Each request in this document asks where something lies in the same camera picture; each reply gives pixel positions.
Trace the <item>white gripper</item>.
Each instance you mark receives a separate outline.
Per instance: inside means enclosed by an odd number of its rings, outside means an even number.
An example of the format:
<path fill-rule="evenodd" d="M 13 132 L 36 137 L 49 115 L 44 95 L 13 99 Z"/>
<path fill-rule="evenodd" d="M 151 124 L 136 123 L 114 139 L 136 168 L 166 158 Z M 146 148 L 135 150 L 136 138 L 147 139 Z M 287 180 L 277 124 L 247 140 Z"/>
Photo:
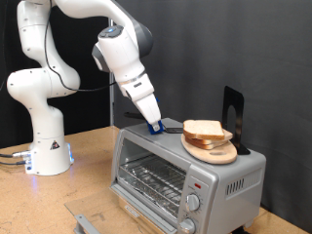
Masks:
<path fill-rule="evenodd" d="M 161 120 L 161 112 L 148 75 L 144 73 L 139 78 L 119 83 L 119 88 L 123 96 L 133 102 L 145 120 L 149 124 L 153 124 L 153 130 L 159 131 L 158 122 Z"/>

